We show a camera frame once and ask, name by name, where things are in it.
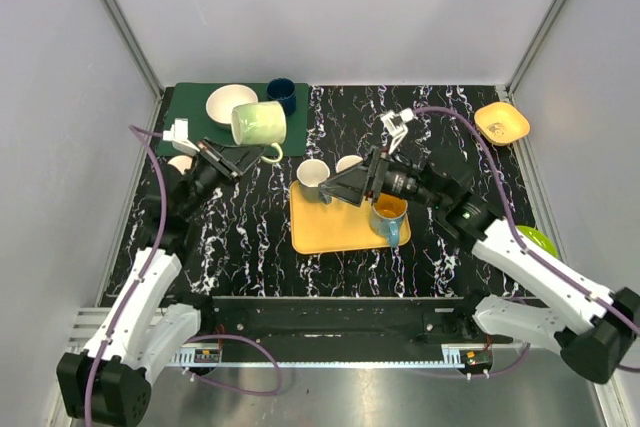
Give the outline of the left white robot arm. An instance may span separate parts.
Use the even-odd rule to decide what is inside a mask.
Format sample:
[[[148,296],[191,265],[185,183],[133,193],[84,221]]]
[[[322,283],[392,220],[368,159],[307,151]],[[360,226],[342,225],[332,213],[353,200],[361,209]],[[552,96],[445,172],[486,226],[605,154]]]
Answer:
[[[191,166],[165,180],[159,161],[151,160],[158,191],[149,201],[151,237],[137,251],[125,284],[109,313],[78,353],[64,354],[56,375],[69,417],[87,425],[137,426],[152,386],[188,339],[208,341],[216,319],[199,296],[168,308],[151,323],[167,289],[181,272],[190,250],[192,218],[223,186],[236,184],[260,162],[262,146],[222,146],[204,138]]]

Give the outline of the pink mug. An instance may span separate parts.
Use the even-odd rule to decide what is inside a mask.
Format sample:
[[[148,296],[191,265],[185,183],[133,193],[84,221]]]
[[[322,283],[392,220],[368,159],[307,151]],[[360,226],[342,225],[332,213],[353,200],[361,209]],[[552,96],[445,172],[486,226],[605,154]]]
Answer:
[[[178,155],[169,159],[167,164],[184,175],[193,165],[193,158],[188,155]]]

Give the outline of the light green mug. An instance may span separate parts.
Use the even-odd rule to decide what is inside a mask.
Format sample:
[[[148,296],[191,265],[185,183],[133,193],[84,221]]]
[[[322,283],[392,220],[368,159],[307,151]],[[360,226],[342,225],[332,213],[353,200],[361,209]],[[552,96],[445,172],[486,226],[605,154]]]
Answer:
[[[231,112],[231,133],[237,146],[267,146],[275,157],[262,156],[269,164],[279,163],[287,136],[287,119],[278,101],[248,103]]]

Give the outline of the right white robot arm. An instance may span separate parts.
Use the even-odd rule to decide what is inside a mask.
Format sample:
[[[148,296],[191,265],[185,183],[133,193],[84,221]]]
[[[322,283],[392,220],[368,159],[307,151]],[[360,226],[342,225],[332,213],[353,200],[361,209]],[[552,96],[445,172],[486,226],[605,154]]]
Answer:
[[[639,336],[638,293],[613,291],[574,271],[514,227],[507,209],[491,205],[433,163],[417,168],[374,147],[319,189],[355,206],[388,194],[431,208],[435,223],[461,249],[506,273],[544,304],[511,304],[486,295],[454,318],[463,342],[476,343],[487,334],[511,337],[543,347],[582,378],[605,384]]]

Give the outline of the clear glass mug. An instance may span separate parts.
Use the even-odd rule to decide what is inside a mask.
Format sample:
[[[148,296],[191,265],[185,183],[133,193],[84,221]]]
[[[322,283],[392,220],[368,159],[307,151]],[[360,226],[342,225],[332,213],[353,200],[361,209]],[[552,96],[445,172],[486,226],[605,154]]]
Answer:
[[[328,165],[322,160],[307,159],[303,161],[296,171],[299,189],[304,200],[310,203],[331,203],[331,196],[322,193],[319,185],[331,175]]]

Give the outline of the beige mug blue inside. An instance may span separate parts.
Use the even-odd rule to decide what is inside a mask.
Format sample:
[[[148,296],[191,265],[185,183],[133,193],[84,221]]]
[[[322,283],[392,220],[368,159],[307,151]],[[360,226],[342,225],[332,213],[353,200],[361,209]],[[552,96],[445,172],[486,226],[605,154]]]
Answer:
[[[408,222],[408,202],[388,194],[381,194],[371,205],[371,230],[391,248],[406,244],[411,236]]]

